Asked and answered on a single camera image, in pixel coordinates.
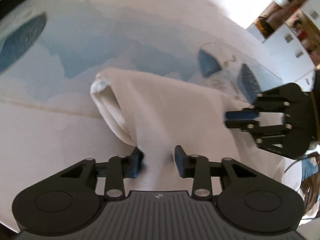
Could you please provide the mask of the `white sweater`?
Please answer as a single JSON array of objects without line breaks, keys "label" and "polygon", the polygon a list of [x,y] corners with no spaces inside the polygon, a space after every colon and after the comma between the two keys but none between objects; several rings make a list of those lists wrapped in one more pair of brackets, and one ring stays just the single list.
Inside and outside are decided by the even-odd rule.
[{"label": "white sweater", "polygon": [[294,190],[300,187],[299,164],[258,149],[249,133],[225,127],[225,113],[247,105],[219,90],[107,68],[96,75],[90,94],[111,131],[144,153],[142,173],[125,183],[128,190],[191,190],[174,161],[178,145],[210,161],[230,157]]}]

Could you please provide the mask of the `white kitchen cabinets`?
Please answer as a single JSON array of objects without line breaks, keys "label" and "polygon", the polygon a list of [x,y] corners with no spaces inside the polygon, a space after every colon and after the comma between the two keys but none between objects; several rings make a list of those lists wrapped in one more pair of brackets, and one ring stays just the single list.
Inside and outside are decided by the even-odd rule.
[{"label": "white kitchen cabinets", "polygon": [[310,91],[319,70],[319,0],[272,0],[247,28],[269,52],[283,83]]}]

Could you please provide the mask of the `blue patterned table mat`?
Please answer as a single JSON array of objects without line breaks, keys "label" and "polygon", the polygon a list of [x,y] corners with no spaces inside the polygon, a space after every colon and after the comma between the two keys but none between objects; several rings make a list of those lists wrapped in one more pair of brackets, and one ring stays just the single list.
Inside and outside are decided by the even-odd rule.
[{"label": "blue patterned table mat", "polygon": [[1,101],[94,112],[105,68],[207,85],[248,99],[283,82],[269,51],[202,0],[26,0],[1,20]]}]

